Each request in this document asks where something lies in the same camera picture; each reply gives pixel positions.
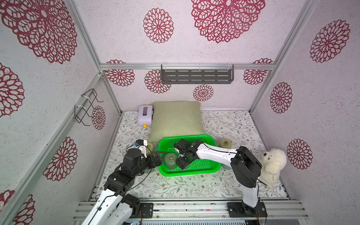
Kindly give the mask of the green plastic basket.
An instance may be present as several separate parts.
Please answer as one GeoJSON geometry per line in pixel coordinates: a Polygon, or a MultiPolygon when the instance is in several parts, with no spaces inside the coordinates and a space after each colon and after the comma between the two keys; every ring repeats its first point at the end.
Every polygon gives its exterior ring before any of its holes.
{"type": "MultiPolygon", "coordinates": [[[[209,135],[190,135],[163,138],[159,142],[157,149],[159,152],[165,152],[166,154],[174,153],[175,155],[179,156],[179,153],[174,148],[174,144],[177,143],[180,139],[184,139],[188,142],[199,140],[205,142],[207,145],[216,146],[215,139],[209,135]]],[[[167,177],[215,173],[219,171],[220,168],[220,163],[207,159],[196,159],[184,170],[180,169],[178,166],[175,169],[170,170],[167,168],[165,163],[158,167],[160,173],[167,177]]]]}

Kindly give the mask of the yellow-green canister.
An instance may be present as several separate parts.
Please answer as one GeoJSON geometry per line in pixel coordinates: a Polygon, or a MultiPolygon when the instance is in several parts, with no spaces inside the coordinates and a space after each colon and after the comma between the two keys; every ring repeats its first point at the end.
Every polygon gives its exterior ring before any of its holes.
{"type": "Polygon", "coordinates": [[[152,143],[148,142],[147,143],[147,146],[146,146],[146,153],[147,155],[152,155],[154,153],[154,150],[153,150],[154,146],[152,143]]]}

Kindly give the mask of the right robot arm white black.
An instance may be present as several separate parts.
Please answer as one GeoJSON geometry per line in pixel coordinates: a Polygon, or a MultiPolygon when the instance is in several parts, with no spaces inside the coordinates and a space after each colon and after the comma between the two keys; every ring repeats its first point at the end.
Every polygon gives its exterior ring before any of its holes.
{"type": "Polygon", "coordinates": [[[255,208],[259,203],[258,179],[261,175],[262,164],[244,146],[238,149],[225,149],[208,145],[200,140],[188,142],[180,139],[174,144],[179,153],[177,164],[184,170],[195,160],[206,159],[231,167],[236,180],[243,186],[242,202],[255,208]]]}

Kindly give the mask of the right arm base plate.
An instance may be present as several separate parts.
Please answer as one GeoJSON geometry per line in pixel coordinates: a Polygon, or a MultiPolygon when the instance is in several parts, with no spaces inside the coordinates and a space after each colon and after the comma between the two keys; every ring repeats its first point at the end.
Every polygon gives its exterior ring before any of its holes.
{"type": "Polygon", "coordinates": [[[231,218],[265,218],[268,216],[263,202],[258,202],[254,208],[243,202],[228,202],[227,207],[231,218]]]}

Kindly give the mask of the green canister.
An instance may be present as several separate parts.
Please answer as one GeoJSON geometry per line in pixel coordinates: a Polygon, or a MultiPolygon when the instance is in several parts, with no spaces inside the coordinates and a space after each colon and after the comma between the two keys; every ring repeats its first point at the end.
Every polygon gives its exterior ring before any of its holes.
{"type": "Polygon", "coordinates": [[[168,170],[174,170],[177,167],[178,156],[175,153],[167,153],[164,158],[166,168],[168,170]]]}

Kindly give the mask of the yellow canister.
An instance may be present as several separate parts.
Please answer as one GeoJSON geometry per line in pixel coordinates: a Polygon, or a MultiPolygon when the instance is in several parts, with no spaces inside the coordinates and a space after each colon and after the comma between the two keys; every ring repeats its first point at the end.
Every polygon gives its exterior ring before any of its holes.
{"type": "Polygon", "coordinates": [[[222,138],[219,141],[219,147],[225,148],[225,149],[231,149],[232,148],[232,141],[227,138],[222,138]]]}

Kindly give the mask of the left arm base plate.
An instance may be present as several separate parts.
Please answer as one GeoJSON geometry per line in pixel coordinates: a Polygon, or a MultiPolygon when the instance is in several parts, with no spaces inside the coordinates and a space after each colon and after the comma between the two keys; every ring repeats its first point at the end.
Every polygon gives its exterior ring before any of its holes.
{"type": "Polygon", "coordinates": [[[152,218],[154,212],[153,203],[138,203],[135,206],[130,206],[132,214],[130,218],[152,218]]]}

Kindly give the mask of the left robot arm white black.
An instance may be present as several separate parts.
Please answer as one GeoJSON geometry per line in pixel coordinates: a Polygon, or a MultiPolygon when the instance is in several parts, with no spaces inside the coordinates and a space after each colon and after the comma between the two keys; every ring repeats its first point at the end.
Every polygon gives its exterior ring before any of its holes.
{"type": "Polygon", "coordinates": [[[122,164],[109,175],[96,204],[84,225],[122,225],[140,214],[140,199],[129,194],[137,176],[163,164],[160,153],[145,156],[146,151],[130,149],[122,164]]]}

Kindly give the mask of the blue canister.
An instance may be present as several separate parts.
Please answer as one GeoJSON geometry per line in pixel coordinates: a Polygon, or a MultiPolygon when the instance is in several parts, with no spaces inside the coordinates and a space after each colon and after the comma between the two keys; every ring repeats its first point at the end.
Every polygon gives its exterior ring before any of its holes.
{"type": "Polygon", "coordinates": [[[225,170],[232,170],[232,168],[230,166],[226,166],[224,164],[222,164],[222,167],[225,169],[225,170]]]}

